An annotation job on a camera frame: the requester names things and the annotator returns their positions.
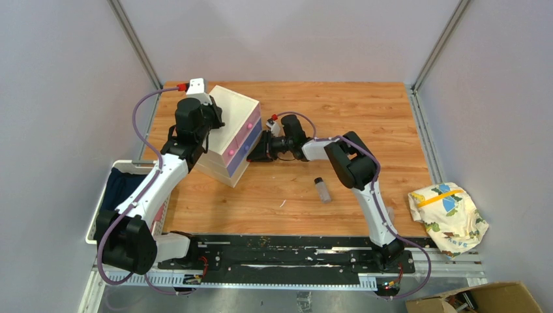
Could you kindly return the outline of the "purple drawer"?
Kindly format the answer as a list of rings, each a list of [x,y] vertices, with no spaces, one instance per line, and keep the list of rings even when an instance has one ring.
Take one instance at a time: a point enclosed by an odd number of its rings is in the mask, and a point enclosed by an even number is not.
[[[244,161],[249,154],[249,151],[252,149],[252,146],[256,143],[256,140],[259,138],[262,131],[262,122],[261,119],[258,119],[255,126],[249,132],[248,136],[244,140],[243,144],[240,146],[232,161],[227,166],[227,171],[230,177],[234,175],[238,167]]]

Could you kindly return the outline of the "pink drawer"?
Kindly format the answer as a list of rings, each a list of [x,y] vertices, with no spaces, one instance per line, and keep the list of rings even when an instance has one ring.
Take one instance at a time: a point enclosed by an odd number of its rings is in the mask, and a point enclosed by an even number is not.
[[[248,116],[246,121],[241,125],[240,129],[238,130],[238,133],[235,139],[239,144],[242,144],[245,141],[250,131],[255,127],[256,123],[260,119],[260,116],[261,116],[261,110],[260,110],[260,105],[258,104],[253,109],[252,113]]]
[[[222,158],[223,158],[225,167],[227,167],[230,164],[230,162],[233,160],[234,156],[238,153],[239,148],[240,148],[239,141],[237,140],[237,137],[235,136],[230,141],[230,143],[228,144],[228,146],[226,147],[226,149],[224,150],[224,152],[222,154]]]

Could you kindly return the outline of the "white mini drawer cabinet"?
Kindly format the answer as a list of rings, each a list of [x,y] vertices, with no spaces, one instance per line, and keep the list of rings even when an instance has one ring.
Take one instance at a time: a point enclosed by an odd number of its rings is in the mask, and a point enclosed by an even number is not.
[[[227,167],[224,166],[222,154],[253,109],[260,105],[260,101],[220,85],[215,86],[209,94],[214,98],[216,105],[222,108],[222,120],[225,126],[210,131],[208,152],[200,157],[194,169],[233,188],[238,184],[249,163],[246,158],[230,177]]]

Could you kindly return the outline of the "small clear bottle black cap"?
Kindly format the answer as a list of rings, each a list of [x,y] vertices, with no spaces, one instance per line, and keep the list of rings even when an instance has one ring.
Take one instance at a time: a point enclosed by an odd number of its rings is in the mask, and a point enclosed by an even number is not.
[[[329,189],[321,177],[314,179],[314,186],[322,203],[330,203],[332,201]]]

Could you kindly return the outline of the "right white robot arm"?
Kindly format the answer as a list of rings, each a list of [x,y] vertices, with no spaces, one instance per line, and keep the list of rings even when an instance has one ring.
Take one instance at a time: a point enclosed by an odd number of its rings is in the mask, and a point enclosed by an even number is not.
[[[369,239],[374,245],[374,267],[389,272],[398,264],[404,243],[385,210],[378,176],[380,163],[353,131],[331,138],[308,137],[299,114],[283,112],[267,120],[267,130],[248,155],[249,162],[272,162],[291,153],[302,162],[327,160],[344,187],[351,190],[365,217]]]

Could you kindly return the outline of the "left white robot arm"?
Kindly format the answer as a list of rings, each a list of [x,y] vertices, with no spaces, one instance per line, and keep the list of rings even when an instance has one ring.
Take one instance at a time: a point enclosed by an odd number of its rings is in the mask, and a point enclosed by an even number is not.
[[[207,152],[209,133],[224,126],[222,109],[212,96],[186,97],[177,103],[175,125],[158,154],[158,162],[141,185],[115,210],[96,219],[98,264],[146,274],[158,262],[175,259],[193,269],[200,252],[180,233],[153,235],[151,225],[161,205]]]

